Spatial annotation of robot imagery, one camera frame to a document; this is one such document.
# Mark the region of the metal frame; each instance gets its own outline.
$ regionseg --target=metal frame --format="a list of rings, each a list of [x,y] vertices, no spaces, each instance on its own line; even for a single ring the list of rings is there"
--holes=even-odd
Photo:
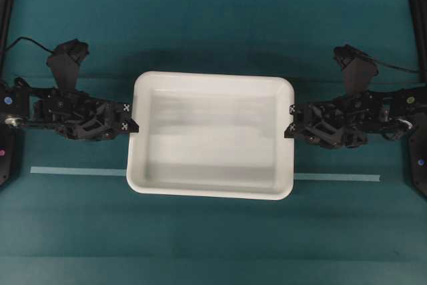
[[[427,115],[419,115],[419,128],[409,137],[411,178],[415,188],[427,196]]]
[[[4,50],[12,6],[13,0],[0,0],[0,78],[3,75]],[[8,125],[0,125],[0,185],[9,179],[14,147],[15,133]]]
[[[409,0],[412,22],[418,50],[418,64],[420,69],[420,80],[427,81],[427,0]]]

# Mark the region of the white plastic tray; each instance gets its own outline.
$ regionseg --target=white plastic tray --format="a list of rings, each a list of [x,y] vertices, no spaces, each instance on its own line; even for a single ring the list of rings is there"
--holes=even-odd
[[[135,82],[127,181],[139,193],[280,200],[294,182],[292,86],[150,71]]]

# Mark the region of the wire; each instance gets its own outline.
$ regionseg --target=wire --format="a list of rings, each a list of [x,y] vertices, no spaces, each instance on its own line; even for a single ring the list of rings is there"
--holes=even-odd
[[[391,63],[385,63],[383,61],[380,61],[378,59],[375,59],[369,55],[364,55],[362,53],[358,53],[358,56],[369,59],[370,61],[373,61],[375,63],[379,63],[380,65],[383,65],[385,67],[388,68],[392,68],[392,69],[396,69],[396,70],[400,70],[400,71],[404,71],[405,73],[420,73],[420,72],[427,72],[426,70],[420,69],[420,70],[415,70],[415,69],[410,69],[410,68],[405,68],[405,67],[399,67],[396,65],[392,65]]]
[[[40,48],[42,48],[43,50],[47,51],[48,53],[53,53],[53,51],[52,51],[52,50],[50,50],[50,49],[46,48],[46,47],[45,47],[45,46],[43,46],[42,44],[38,43],[36,40],[34,40],[34,39],[32,39],[32,38],[29,38],[29,37],[19,37],[19,38],[15,39],[15,40],[13,41],[13,43],[11,43],[9,46],[7,46],[7,47],[5,48],[5,52],[6,52],[6,51],[8,51],[9,49],[12,49],[12,48],[13,48],[17,43],[19,43],[21,40],[27,40],[27,41],[30,41],[30,42],[32,42],[32,43],[34,43],[34,44],[36,44],[37,46],[39,46]]]

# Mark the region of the teal fabric surface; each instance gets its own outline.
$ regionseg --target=teal fabric surface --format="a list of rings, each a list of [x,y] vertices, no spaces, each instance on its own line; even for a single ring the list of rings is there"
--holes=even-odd
[[[78,88],[132,99],[148,70],[277,75],[297,101],[342,94],[334,46],[416,67],[408,0],[15,0],[9,42],[90,45]],[[53,85],[46,54],[8,53],[5,73]],[[415,75],[382,69],[372,86]],[[124,168],[126,137],[67,141],[26,131],[19,175],[0,190],[0,284],[425,284],[427,202],[406,142],[355,150],[296,144],[296,171],[378,174],[380,183],[296,181],[279,202],[136,194],[121,177],[30,174],[31,166]]]

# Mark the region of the light blue tape strip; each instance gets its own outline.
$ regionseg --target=light blue tape strip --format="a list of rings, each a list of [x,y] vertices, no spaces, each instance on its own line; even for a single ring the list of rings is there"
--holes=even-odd
[[[126,170],[107,168],[31,167],[32,174],[126,176]],[[332,180],[343,182],[379,182],[380,175],[295,173],[295,180]]]
[[[67,168],[32,166],[30,172],[32,174],[126,176],[126,170],[110,170],[107,168]]]
[[[333,180],[342,182],[380,182],[380,175],[295,173],[295,180]]]

